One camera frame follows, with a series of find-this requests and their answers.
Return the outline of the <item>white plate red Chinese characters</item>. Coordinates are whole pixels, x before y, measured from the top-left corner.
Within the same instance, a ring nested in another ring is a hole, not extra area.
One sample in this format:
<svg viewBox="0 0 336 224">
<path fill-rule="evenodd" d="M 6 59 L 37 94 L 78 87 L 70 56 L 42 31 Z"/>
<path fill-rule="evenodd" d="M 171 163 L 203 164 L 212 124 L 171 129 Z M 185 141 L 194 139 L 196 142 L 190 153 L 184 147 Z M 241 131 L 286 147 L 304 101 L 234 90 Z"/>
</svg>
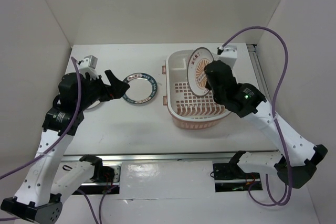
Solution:
<svg viewBox="0 0 336 224">
<path fill-rule="evenodd" d="M 96 101 L 95 103 L 93 103 L 92 105 L 90 105 L 89 107 L 86 108 L 86 110 L 92 110 L 95 109 L 97 106 L 99 106 L 101 104 L 100 101 Z"/>
</svg>

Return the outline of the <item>white plate orange sunburst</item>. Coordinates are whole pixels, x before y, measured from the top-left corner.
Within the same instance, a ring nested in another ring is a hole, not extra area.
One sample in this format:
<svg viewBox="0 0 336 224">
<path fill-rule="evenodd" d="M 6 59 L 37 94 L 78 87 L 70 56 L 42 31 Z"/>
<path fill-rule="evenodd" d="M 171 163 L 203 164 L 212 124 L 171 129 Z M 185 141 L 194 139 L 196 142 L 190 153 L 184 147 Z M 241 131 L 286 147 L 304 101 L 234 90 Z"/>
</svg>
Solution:
<svg viewBox="0 0 336 224">
<path fill-rule="evenodd" d="M 206 88 L 207 77 L 204 68 L 214 60 L 212 53 L 205 47 L 195 49 L 187 63 L 187 84 L 196 97 L 209 93 Z"/>
</svg>

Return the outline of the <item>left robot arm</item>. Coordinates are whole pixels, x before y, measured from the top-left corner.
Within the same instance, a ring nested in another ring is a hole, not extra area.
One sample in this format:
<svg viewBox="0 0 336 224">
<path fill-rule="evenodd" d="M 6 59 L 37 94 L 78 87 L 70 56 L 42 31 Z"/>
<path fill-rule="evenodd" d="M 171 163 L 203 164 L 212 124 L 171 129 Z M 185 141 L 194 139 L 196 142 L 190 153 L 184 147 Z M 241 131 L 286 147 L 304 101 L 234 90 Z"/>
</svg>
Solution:
<svg viewBox="0 0 336 224">
<path fill-rule="evenodd" d="M 114 169 L 101 158 L 86 154 L 59 181 L 54 181 L 65 150 L 84 120 L 83 112 L 97 101 L 122 98 L 129 85 L 110 71 L 101 76 L 73 72 L 62 77 L 59 93 L 46 113 L 38 151 L 20 189 L 5 198 L 1 210 L 33 223 L 55 223 L 64 202 L 87 180 L 112 185 Z"/>
</svg>

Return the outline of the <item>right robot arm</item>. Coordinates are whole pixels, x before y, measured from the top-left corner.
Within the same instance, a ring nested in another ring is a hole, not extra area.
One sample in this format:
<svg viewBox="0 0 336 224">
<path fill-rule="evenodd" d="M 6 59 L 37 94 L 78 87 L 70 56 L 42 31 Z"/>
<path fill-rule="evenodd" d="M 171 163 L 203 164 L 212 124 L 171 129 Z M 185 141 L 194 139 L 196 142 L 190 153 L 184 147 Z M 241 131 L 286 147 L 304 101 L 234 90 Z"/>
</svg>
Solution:
<svg viewBox="0 0 336 224">
<path fill-rule="evenodd" d="M 206 87 L 217 104 L 223 105 L 241 119 L 248 121 L 270 140 L 278 153 L 266 155 L 239 151 L 231 159 L 229 172 L 235 178 L 245 173 L 277 176 L 286 185 L 299 189 L 314 175 L 328 150 L 302 137 L 277 112 L 254 85 L 238 83 L 229 65 L 220 60 L 204 68 Z"/>
</svg>

